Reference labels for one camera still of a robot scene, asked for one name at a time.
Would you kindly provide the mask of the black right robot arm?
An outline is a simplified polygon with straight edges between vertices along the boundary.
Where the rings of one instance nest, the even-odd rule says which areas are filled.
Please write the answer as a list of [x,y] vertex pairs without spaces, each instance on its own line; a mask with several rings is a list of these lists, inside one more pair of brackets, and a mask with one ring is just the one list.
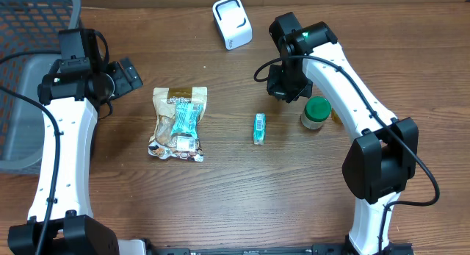
[[270,36],[280,53],[268,62],[267,92],[287,103],[318,87],[346,129],[352,145],[342,165],[355,196],[353,225],[343,245],[319,244],[315,254],[412,254],[388,238],[393,208],[416,172],[418,126],[383,106],[348,63],[330,27],[301,27],[293,15],[276,18]]

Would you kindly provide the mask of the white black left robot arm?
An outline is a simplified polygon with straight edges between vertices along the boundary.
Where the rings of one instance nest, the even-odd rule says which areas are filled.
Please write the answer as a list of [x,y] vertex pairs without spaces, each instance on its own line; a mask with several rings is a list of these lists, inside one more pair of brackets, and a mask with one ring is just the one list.
[[27,223],[13,226],[14,254],[148,254],[143,240],[119,240],[93,219],[89,166],[98,122],[89,101],[52,101],[44,113],[45,136],[38,189]]

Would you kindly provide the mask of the teal snack bar wrapper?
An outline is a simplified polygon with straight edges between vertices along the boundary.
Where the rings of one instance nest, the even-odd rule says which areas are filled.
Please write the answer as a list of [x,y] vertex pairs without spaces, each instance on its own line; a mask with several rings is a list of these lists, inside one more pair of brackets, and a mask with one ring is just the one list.
[[171,135],[186,135],[198,139],[197,125],[202,111],[202,104],[177,103]]

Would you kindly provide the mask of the teal tissue pack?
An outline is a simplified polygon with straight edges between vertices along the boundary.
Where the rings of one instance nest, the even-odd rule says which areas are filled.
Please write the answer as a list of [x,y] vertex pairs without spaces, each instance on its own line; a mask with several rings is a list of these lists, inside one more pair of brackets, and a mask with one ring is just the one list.
[[266,115],[257,113],[253,123],[253,143],[255,145],[264,145],[266,135]]

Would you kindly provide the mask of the green lidded cup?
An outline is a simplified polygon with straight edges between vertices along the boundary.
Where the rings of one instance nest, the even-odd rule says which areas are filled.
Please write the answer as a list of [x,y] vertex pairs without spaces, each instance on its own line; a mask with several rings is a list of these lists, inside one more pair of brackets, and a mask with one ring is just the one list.
[[330,113],[330,102],[324,97],[315,96],[306,103],[300,120],[307,129],[317,130],[323,126]]

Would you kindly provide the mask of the yellow oil bottle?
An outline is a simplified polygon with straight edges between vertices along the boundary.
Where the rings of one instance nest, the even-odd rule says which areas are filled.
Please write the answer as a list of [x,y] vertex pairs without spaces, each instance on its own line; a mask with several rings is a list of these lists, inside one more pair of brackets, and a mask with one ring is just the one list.
[[332,119],[335,123],[340,123],[340,124],[342,124],[340,117],[338,116],[338,114],[336,113],[336,111],[335,111],[334,109],[331,110],[331,119]]

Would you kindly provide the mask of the brown Pantree snack pouch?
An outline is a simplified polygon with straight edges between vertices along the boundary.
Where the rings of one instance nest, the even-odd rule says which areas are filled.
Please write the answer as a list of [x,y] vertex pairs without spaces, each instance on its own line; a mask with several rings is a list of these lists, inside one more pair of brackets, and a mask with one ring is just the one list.
[[175,123],[177,103],[202,104],[198,126],[206,111],[208,89],[206,87],[156,87],[153,89],[153,106],[156,112],[156,127],[150,137],[148,153],[159,159],[176,158],[193,162],[204,160],[198,139],[186,135],[171,135]]

